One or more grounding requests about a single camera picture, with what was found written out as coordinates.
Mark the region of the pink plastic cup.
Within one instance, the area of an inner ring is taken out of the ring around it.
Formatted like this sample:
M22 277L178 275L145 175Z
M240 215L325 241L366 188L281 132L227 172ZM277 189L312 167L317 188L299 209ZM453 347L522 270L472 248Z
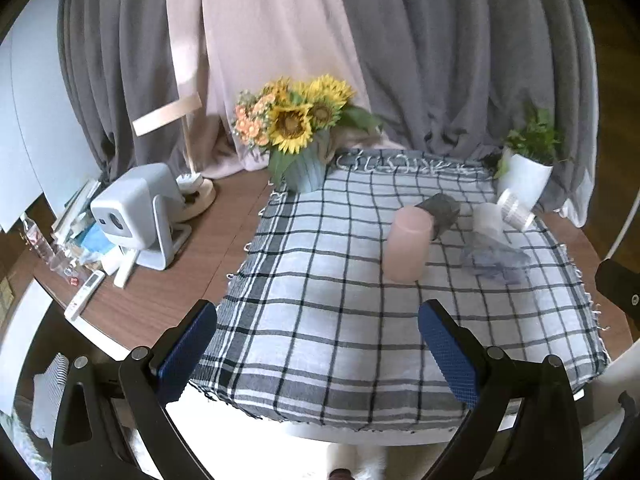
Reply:
M383 248L384 276L395 283L420 281L433 234L433 216L417 206L400 208Z

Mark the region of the clear blue patterned cup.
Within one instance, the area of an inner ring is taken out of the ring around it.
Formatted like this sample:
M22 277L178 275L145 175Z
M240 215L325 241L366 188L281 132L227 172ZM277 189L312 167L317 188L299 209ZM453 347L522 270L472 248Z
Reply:
M475 276L514 285L526 280L530 257L520 248L473 232L462 248L460 264Z

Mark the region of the white plastic cup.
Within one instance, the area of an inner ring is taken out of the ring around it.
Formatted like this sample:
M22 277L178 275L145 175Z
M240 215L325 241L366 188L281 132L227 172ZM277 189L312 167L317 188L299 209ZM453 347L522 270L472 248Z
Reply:
M473 231L498 238L503 234L501 209L497 204L476 204L473 207Z

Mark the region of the grey transparent square cup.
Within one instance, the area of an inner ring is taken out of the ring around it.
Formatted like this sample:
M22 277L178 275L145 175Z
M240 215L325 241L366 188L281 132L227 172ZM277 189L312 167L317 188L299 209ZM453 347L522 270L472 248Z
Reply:
M442 233L448 231L457 221L460 204L445 193L438 193L416 205L433 218L432 239L437 240Z

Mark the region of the white remote control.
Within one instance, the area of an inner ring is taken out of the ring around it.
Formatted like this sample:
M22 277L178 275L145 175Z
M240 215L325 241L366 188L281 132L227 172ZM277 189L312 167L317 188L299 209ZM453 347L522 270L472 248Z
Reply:
M73 296L70 303L67 305L64 311L64 318L68 322L74 322L81 312L85 309L92 295L96 292L98 287L104 281L106 274L101 270L95 270L85 280L81 288L78 289L75 296Z

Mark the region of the white plant pot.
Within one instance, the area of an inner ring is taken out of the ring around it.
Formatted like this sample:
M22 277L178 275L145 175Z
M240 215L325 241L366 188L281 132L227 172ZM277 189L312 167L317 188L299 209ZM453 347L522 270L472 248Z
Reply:
M511 191L528 209L533 209L552 174L551 166L544 166L510 148L505 148L499 162L497 195Z

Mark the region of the green potted plant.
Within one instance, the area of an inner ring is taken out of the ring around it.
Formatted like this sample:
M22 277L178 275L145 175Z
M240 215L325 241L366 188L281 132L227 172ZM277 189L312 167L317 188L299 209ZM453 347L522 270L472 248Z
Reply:
M551 114L532 102L525 105L525 124L511 129L506 136L502 155L497 162L495 177L502 177L508 170L506 155L521 155L537 164L553 166L562 162L563 133L555 128Z

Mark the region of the clear plastic bottle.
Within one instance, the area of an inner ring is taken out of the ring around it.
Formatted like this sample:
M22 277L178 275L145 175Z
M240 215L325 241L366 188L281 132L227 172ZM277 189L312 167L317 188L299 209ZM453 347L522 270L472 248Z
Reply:
M23 231L29 246L42 259L48 269L72 285L78 286L80 279L70 259L60 250L56 252L44 237L37 223L24 212L21 214Z

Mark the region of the stack of books and papers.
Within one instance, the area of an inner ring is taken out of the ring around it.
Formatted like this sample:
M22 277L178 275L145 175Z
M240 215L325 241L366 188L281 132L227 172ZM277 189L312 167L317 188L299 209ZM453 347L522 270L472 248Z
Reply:
M119 269L122 252L107 239L90 209L103 188L99 180L87 180L65 204L62 216L52 226L52 237L54 247L73 266L101 270L111 276Z

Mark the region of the black white checkered cloth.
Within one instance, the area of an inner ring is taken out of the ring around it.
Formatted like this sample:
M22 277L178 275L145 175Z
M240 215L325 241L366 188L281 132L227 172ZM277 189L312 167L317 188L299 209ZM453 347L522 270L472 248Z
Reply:
M458 220L436 238L419 281L389 281L382 250L396 211L438 193L460 205ZM544 222L506 230L528 257L520 282L462 266L472 209L495 197L491 173L477 162L391 150L341 151L318 191L273 191L192 384L278 422L355 431L457 427L465 406L418 329L420 305L435 299L512 359L558 356L572 388L582 388L610 358L582 276Z

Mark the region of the white projector on stand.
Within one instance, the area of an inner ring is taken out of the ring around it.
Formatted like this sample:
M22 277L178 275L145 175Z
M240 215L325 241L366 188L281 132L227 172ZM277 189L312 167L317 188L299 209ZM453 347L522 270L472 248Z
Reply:
M163 271L186 244L192 228L180 221L184 200L163 162L134 167L90 204L106 238L135 256L139 266Z

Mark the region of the light blue ribbed vase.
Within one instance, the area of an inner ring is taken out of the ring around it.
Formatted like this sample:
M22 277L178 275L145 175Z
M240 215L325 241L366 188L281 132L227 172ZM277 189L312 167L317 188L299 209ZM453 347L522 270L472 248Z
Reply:
M314 140L295 157L284 172L288 192L309 193L320 190L326 178L326 167L333 157L330 132L317 132Z

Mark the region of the sunflower bouquet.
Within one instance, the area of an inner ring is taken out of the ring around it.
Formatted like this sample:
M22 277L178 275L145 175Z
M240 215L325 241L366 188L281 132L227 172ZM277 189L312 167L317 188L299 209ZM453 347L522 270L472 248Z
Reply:
M252 152L267 155L271 181L284 182L284 172L317 135L340 127L370 136L382 131L382 120L354 103L356 91L329 74L308 81L280 78L257 93L243 91L234 108L232 132Z

